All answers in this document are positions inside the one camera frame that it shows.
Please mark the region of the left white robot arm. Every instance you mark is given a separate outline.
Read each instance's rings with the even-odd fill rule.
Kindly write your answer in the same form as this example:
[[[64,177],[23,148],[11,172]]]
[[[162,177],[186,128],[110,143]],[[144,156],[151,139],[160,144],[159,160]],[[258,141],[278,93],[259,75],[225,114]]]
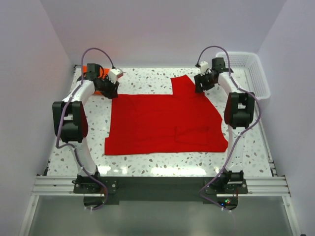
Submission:
[[[78,177],[87,177],[84,186],[91,193],[101,189],[102,181],[98,178],[98,168],[92,160],[87,144],[88,121],[84,105],[97,91],[108,99],[117,98],[118,79],[122,76],[123,71],[119,68],[105,70],[99,64],[88,63],[69,95],[52,105],[55,147],[69,147],[72,150]]]

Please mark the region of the red t shirt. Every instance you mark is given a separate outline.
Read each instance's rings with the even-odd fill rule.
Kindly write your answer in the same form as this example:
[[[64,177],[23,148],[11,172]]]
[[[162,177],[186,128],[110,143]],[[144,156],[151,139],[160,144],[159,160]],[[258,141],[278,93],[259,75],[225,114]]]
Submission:
[[[171,78],[172,94],[120,94],[113,99],[105,155],[225,152],[222,117],[187,76]]]

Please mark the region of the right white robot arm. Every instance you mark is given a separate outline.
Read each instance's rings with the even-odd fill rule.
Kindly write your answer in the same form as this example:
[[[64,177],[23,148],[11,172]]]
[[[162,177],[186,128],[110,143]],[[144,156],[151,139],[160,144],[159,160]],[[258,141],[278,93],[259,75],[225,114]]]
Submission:
[[[253,122],[255,99],[234,80],[231,76],[233,71],[225,66],[224,58],[212,59],[212,66],[201,61],[196,67],[200,69],[199,74],[194,76],[196,93],[210,90],[218,84],[227,95],[224,110],[224,123],[228,127],[227,159],[220,175],[207,184],[206,190],[231,193],[239,187],[246,187],[243,171],[245,131]]]

